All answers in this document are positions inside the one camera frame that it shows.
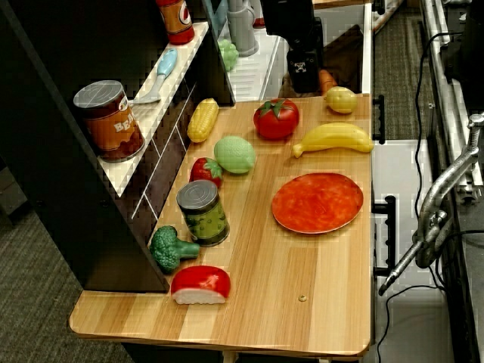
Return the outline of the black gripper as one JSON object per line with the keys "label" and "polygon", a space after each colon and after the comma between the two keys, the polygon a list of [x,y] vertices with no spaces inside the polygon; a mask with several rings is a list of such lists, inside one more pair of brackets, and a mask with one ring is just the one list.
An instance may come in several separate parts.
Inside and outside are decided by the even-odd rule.
{"label": "black gripper", "polygon": [[287,67],[291,84],[296,93],[319,90],[318,57],[322,56],[323,23],[320,17],[296,18],[287,41]]}

